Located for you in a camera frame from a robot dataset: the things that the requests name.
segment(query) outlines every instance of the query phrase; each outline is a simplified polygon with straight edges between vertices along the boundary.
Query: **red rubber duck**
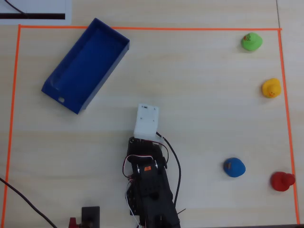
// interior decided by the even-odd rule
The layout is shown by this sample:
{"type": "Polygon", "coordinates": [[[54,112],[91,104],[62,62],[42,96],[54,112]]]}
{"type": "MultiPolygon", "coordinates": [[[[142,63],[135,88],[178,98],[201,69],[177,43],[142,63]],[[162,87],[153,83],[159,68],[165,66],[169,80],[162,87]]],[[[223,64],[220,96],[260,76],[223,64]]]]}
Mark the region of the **red rubber duck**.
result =
{"type": "Polygon", "coordinates": [[[271,186],[276,191],[286,191],[295,183],[295,176],[285,172],[275,172],[270,178],[271,186]]]}

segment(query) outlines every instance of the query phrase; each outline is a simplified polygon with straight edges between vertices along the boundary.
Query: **yellow rubber duck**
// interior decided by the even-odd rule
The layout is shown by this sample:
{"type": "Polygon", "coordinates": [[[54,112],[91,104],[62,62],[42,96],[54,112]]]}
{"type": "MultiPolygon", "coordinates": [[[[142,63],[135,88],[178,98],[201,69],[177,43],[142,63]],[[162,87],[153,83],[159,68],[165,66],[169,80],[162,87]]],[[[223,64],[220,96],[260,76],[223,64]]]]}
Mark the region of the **yellow rubber duck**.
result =
{"type": "Polygon", "coordinates": [[[267,98],[275,98],[281,94],[280,81],[277,78],[271,78],[262,85],[263,95],[267,98]]]}

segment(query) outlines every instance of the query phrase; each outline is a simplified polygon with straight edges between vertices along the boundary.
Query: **tray handle hole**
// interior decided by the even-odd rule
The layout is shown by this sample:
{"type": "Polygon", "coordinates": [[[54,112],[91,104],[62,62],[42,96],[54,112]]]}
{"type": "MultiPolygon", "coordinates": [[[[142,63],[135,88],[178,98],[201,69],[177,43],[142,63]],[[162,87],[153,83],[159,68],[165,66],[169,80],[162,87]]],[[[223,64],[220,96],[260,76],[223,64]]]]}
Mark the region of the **tray handle hole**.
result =
{"type": "Polygon", "coordinates": [[[63,97],[59,97],[58,101],[61,102],[61,103],[64,103],[65,99],[63,97]]]}

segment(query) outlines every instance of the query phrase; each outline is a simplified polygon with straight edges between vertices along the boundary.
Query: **green rubber duck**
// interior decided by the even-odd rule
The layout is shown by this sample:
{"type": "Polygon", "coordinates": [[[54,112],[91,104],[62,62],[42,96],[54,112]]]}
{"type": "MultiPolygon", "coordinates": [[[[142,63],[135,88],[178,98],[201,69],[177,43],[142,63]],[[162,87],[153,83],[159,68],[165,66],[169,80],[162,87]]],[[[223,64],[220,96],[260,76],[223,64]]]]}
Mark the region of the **green rubber duck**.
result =
{"type": "Polygon", "coordinates": [[[263,43],[262,38],[254,32],[250,32],[242,38],[242,46],[248,51],[257,50],[263,43]]]}

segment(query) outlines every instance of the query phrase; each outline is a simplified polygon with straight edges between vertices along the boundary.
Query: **black stripe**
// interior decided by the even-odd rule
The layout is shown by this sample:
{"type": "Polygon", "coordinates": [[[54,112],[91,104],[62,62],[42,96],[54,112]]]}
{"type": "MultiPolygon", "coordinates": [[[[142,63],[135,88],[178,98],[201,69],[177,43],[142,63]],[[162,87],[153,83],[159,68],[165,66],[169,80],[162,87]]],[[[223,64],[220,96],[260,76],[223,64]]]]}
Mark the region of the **black stripe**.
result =
{"type": "Polygon", "coordinates": [[[0,19],[66,19],[65,13],[0,13],[0,19]]]}

